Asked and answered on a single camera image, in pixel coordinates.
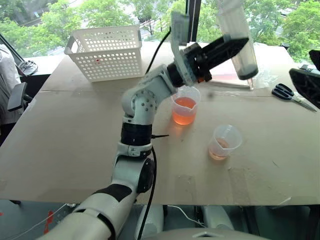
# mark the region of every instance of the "scissors blade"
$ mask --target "scissors blade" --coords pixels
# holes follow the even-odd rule
[[[313,108],[312,106],[310,106],[308,103],[304,102],[303,100],[295,99],[295,98],[293,98],[292,100],[294,100],[296,103],[300,104],[301,106],[305,107],[306,109],[309,109],[313,112],[317,112],[317,110],[315,108]]]

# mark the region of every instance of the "floor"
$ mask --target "floor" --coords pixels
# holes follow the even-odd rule
[[[45,219],[50,211],[59,209],[62,203],[44,203],[23,201],[21,205],[15,205],[8,200],[0,200],[0,240],[13,240],[21,232],[30,229],[41,220]],[[185,213],[195,219],[193,206],[180,206]],[[141,205],[135,205],[129,215],[119,240],[133,239],[137,220],[142,209]],[[231,222],[237,231],[248,232],[243,209],[238,206],[225,206]],[[54,215],[50,223],[44,221],[34,227],[28,233],[20,236],[19,240],[30,240],[40,237],[46,231],[52,229],[69,214],[73,208],[64,206]],[[259,233],[262,237],[272,240],[304,240],[306,235],[307,219],[309,208],[305,206],[285,206],[278,209],[271,209],[266,206],[254,208]],[[165,218],[164,230],[179,228],[194,228],[195,224],[187,220],[176,208],[168,208]],[[317,238],[320,239],[320,227],[317,228]]]

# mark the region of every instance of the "black scissors handle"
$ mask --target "black scissors handle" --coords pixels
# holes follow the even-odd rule
[[[294,92],[286,85],[279,83],[272,90],[272,94],[283,100],[291,100],[295,95]]]

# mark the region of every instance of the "window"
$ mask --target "window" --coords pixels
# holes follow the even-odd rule
[[[76,29],[139,24],[143,41],[160,40],[185,1],[0,0],[0,33],[23,58],[63,54]]]
[[[209,43],[221,36],[218,0],[202,0],[196,40]],[[252,38],[270,46],[289,44],[297,63],[309,62],[309,51],[320,48],[320,0],[245,0]]]

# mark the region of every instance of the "clear plastic cup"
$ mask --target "clear plastic cup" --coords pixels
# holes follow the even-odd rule
[[[242,144],[240,132],[232,125],[220,125],[209,142],[209,155],[214,160],[224,160]]]
[[[171,99],[173,120],[180,125],[191,124],[196,118],[198,103],[201,100],[199,90],[193,86],[182,86]]]

